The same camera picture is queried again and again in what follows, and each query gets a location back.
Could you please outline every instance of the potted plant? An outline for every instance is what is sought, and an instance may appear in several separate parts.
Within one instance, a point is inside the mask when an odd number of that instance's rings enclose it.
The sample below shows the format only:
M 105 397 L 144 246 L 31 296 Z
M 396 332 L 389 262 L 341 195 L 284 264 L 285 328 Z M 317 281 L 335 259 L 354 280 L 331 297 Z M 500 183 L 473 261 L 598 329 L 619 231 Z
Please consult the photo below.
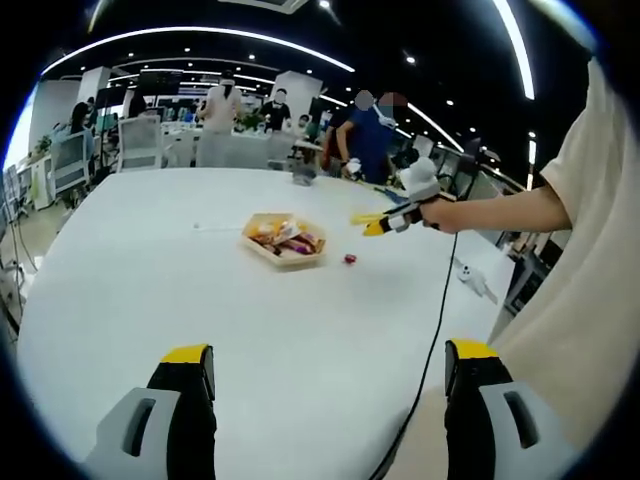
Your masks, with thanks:
M 50 149 L 51 149 L 51 138 L 49 137 L 49 135 L 44 135 L 40 140 L 38 140 L 38 143 L 33 149 L 33 152 L 31 153 L 31 156 L 30 156 L 29 163 L 37 162 L 42 157 L 44 157 L 47 153 L 49 153 Z

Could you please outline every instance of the desk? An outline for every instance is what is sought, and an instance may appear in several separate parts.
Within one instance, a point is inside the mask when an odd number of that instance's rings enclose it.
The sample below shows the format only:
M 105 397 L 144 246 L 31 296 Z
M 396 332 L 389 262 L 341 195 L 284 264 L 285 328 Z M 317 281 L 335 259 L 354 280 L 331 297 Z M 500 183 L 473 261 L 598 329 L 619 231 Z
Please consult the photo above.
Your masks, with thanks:
M 163 355 L 208 342 L 218 478 L 366 478 L 415 396 L 453 244 L 419 227 L 367 238 L 349 224 L 391 205 L 355 183 L 299 187 L 273 171 L 108 177 L 54 241 L 25 308 L 18 364 L 36 409 L 81 461 L 98 422 Z M 256 212 L 322 226 L 326 265 L 281 273 L 239 245 Z M 442 385 L 446 339 L 487 340 L 513 270 L 475 232 L 460 235 L 457 256 L 499 302 L 453 275 L 425 389 Z

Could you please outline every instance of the office chair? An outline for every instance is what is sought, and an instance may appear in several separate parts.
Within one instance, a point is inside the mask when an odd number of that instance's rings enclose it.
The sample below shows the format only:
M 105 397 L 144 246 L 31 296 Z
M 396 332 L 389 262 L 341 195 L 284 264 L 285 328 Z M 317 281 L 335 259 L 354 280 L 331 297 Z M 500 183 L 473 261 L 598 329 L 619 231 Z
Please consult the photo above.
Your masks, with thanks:
M 162 166 L 162 136 L 160 117 L 141 115 L 137 118 L 121 120 L 118 123 L 120 135 L 120 157 L 118 173 L 124 171 L 150 170 Z

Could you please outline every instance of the candy wrapper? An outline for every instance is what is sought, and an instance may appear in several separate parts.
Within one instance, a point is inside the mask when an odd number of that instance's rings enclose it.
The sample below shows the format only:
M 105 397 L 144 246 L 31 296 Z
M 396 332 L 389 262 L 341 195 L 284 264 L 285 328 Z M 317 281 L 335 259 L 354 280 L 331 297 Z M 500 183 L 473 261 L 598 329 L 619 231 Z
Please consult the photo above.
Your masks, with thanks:
M 286 242 L 287 240 L 292 239 L 293 237 L 300 235 L 302 230 L 298 225 L 298 222 L 295 220 L 287 220 L 280 225 L 278 229 L 278 233 L 273 241 L 274 245 L 278 245 L 280 243 Z

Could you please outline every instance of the yellow tip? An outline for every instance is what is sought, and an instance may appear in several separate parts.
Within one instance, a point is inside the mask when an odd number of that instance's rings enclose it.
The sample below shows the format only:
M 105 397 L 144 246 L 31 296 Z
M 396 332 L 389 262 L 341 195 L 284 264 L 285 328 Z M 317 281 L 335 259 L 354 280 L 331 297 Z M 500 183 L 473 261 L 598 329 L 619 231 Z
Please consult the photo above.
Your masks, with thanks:
M 385 217 L 384 213 L 371 213 L 364 215 L 352 215 L 351 225 L 367 225 L 371 222 L 377 222 Z
M 382 229 L 380 222 L 373 222 L 367 225 L 363 235 L 365 237 L 376 237 L 378 235 L 384 235 L 384 230 Z

